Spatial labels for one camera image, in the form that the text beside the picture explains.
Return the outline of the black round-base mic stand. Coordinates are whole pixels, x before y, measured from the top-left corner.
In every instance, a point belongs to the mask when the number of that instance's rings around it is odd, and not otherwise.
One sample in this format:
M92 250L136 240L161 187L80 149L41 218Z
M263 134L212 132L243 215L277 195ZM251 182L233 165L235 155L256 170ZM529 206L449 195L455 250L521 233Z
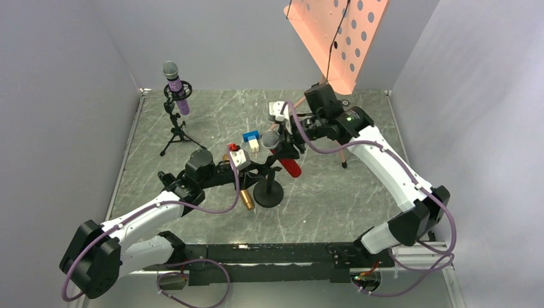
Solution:
M253 190L254 200L261 207L270 209L280 205L284 197L283 187L275 180L276 172L258 173L265 175L266 179L255 184Z

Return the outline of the black tripod shock-mount stand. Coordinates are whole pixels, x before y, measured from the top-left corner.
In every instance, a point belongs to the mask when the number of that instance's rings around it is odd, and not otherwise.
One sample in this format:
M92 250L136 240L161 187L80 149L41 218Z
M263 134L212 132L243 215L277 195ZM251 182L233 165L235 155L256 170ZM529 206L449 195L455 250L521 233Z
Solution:
M206 149L204 145L198 143L186 134L186 132L183 130L183 127L186 125L185 121L179 123L178 120L181 118L181 115L178 112L173 112L174 107L177 105L177 102L180 101L180 99L187 99L192 94L192 85L189 82L182 80L181 85L182 89L176 94L171 92L169 85L164 87L164 96L166 97L166 101L164 102L163 106L164 110L169 115L169 119L173 127L171 128L172 137L169 139L164 149L160 152L161 157L166 154L166 150L172 143L193 142L201 149Z

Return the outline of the red glitter microphone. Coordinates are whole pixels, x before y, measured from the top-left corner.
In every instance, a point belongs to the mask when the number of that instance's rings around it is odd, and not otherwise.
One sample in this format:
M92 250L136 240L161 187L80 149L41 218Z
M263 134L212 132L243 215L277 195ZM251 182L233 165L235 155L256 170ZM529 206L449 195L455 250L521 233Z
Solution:
M302 175L302 169L297 163L300 154L293 145L284 141L278 132L274 130L265 131L260 140L262 146L272 152L273 160L279 161L293 178Z

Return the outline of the purple glitter microphone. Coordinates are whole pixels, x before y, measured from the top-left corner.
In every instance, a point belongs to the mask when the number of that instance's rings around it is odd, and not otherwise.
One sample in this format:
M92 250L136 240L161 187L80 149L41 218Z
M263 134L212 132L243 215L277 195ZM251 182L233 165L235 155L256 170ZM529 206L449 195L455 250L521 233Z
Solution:
M192 94L191 84L180 79L178 66L172 61L166 61L162 64L162 72L167 78L168 88L172 95L172 99L177 105L181 115L189 115L190 107L187 99Z

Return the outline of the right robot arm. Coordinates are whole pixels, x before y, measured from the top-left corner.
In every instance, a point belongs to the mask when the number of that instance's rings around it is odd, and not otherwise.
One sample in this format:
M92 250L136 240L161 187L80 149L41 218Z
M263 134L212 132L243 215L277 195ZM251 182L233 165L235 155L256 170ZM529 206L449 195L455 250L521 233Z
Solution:
M419 176L389 145L372 118L358 106L345 108L332 87L315 84L304 93L310 113L288 101L270 102L280 152L296 158L306 147L332 154L347 149L382 182L400 213L360 235L354 245L368 256L394 246L412 246L446 216L450 192Z

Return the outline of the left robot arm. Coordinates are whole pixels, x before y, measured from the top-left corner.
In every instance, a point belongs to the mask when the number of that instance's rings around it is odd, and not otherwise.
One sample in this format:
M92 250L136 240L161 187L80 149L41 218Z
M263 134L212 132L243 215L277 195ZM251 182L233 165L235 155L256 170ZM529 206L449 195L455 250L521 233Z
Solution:
M125 275L156 264L172 264L185 255L185 244L171 232L161 232L143 241L149 232L167 222L182 218L192 210L226 214L239 197L223 210L206 209L205 189L233 184L236 193L259 182L266 182L277 171L274 153L265 163L254 162L235 144L229 145L216 164L208 150L194 151L178 174L159 172L163 189L157 197L135 210L109 221L90 219L76 230L59 268L65 274L61 297L72 302L85 295L94 299L106 293Z

